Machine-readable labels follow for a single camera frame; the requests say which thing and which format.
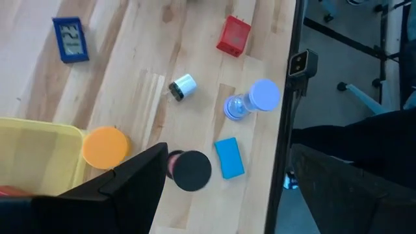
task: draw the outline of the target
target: floor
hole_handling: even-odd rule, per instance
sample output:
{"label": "floor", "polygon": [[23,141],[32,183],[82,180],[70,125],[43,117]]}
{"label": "floor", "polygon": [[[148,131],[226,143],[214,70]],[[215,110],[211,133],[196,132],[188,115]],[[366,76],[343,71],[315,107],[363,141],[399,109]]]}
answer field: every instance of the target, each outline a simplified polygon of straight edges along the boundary
{"label": "floor", "polygon": [[[352,6],[345,0],[330,0],[337,15],[330,23],[323,22],[324,9],[315,0],[309,0],[306,17],[341,33],[366,46],[380,43],[380,16],[372,13],[378,1]],[[307,96],[301,100],[295,128],[316,125],[346,125],[362,120],[372,113],[348,92],[339,92],[341,81],[352,83],[363,92],[378,100],[378,90],[371,81],[378,77],[380,62],[347,45],[317,31],[304,27],[300,50],[311,49],[318,53],[318,72],[309,81]],[[319,233],[315,221],[299,189],[284,190],[278,211],[276,226],[278,234]]]}

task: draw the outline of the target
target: red container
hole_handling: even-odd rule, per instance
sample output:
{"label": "red container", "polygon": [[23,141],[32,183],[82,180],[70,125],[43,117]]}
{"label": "red container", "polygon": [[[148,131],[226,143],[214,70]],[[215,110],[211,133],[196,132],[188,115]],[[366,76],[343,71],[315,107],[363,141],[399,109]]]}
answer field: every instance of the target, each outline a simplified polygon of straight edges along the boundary
{"label": "red container", "polygon": [[28,192],[25,192],[21,189],[7,186],[7,185],[1,185],[0,186],[0,197],[1,196],[30,196]]}
{"label": "red container", "polygon": [[216,45],[220,50],[238,57],[244,51],[252,27],[234,16],[228,16]]}

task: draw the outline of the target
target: blue block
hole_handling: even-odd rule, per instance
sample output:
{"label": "blue block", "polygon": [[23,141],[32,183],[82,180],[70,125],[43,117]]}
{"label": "blue block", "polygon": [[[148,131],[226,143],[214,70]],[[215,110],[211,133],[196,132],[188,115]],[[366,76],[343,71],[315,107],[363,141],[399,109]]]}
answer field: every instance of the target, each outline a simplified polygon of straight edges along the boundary
{"label": "blue block", "polygon": [[214,143],[216,153],[220,158],[222,177],[231,179],[244,174],[239,145],[235,137]]}

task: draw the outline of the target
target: blue clock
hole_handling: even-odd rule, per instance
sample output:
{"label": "blue clock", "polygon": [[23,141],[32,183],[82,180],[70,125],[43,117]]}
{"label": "blue clock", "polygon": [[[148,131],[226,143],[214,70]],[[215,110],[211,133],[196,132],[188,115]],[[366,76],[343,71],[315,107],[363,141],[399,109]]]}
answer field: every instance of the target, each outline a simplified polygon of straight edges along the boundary
{"label": "blue clock", "polygon": [[78,17],[53,18],[60,59],[64,63],[89,60],[81,20]]}

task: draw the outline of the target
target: black cap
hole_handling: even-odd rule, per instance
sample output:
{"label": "black cap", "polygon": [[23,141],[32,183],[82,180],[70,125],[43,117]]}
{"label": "black cap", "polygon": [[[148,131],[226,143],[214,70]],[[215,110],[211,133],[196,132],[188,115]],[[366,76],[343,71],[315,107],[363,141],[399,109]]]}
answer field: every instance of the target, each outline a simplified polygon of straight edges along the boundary
{"label": "black cap", "polygon": [[[169,158],[180,152],[171,152]],[[167,174],[179,188],[192,192],[202,189],[208,183],[211,171],[211,163],[207,156],[199,151],[186,151],[176,159],[172,175],[169,172]]]}
{"label": "black cap", "polygon": [[184,97],[182,90],[180,87],[175,83],[169,84],[170,93],[175,97],[176,101],[181,101]]}

